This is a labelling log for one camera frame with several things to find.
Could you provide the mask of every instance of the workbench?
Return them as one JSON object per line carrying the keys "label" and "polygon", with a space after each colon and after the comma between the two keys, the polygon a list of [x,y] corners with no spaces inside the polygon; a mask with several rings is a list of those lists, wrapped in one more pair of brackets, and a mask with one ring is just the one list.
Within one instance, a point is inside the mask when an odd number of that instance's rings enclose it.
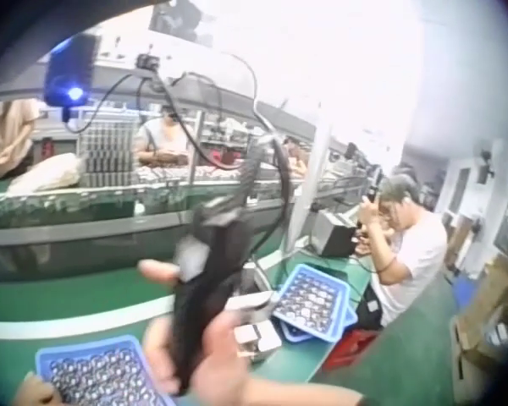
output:
{"label": "workbench", "polygon": [[[281,258],[280,251],[275,251],[259,261],[262,268],[266,269],[271,282],[274,282],[277,276]],[[291,272],[296,265],[304,262],[331,268],[334,270],[333,276],[346,274],[349,284],[353,286],[351,302],[354,306],[359,299],[359,293],[364,292],[369,283],[370,274],[364,269],[364,266],[371,266],[368,258],[363,259],[362,265],[359,265],[354,260],[317,258],[296,249],[288,258],[286,269]],[[113,272],[106,273],[111,277],[108,281],[112,278],[116,280]],[[76,284],[80,281],[72,279],[71,282]],[[155,285],[152,285],[151,289],[152,294],[161,289],[164,296],[146,303],[98,314],[58,320],[0,323],[0,401],[8,402],[27,371],[34,370],[35,355],[40,348],[86,343],[125,334],[141,340],[147,322],[158,314],[158,310],[161,310],[160,314],[165,314],[172,309],[173,299],[169,289]],[[123,323],[123,325],[103,330],[106,323]],[[256,376],[275,381],[306,382],[311,380],[332,347],[333,344],[317,339],[295,344],[283,339],[283,347],[262,363],[253,365],[252,371]],[[185,397],[178,399],[177,404],[185,406],[196,402],[191,397]]]}

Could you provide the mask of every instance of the red stool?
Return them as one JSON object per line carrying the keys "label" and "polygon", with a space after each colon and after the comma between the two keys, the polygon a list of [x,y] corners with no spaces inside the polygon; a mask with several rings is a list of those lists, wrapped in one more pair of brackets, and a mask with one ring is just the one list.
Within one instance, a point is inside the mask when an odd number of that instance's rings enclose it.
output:
{"label": "red stool", "polygon": [[374,341],[379,332],[353,330],[345,334],[334,346],[331,354],[322,365],[322,370],[333,370],[352,365],[356,358]]}

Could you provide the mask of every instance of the stacked trays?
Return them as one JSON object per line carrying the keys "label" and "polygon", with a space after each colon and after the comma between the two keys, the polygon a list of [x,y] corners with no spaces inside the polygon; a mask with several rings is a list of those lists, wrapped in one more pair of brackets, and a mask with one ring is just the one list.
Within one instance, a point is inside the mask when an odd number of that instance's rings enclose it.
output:
{"label": "stacked trays", "polygon": [[36,354],[36,370],[77,406],[175,406],[149,378],[135,337],[55,348]]}
{"label": "stacked trays", "polygon": [[295,267],[280,289],[273,315],[292,343],[313,337],[336,343],[357,322],[348,283],[304,264]]}
{"label": "stacked trays", "polygon": [[81,185],[86,188],[130,186],[136,184],[133,137],[130,122],[93,123],[78,141],[84,171]]}

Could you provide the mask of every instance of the green floor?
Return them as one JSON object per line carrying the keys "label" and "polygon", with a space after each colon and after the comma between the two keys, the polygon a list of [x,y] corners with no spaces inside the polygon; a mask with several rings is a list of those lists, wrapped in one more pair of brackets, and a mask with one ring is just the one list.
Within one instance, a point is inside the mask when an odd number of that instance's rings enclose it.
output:
{"label": "green floor", "polygon": [[456,313],[440,275],[351,367],[319,372],[316,381],[349,387],[383,406],[453,404],[448,325]]}

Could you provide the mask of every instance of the beige shirt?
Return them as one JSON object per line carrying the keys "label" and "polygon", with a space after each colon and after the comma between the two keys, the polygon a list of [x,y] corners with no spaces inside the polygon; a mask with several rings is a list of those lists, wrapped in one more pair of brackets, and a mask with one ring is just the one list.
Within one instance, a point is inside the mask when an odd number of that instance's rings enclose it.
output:
{"label": "beige shirt", "polygon": [[[35,121],[39,116],[36,99],[16,100],[0,105],[0,152],[19,137],[20,130],[25,124]],[[31,146],[30,136],[15,146],[11,153],[11,159],[0,165],[0,178],[20,164]]]}

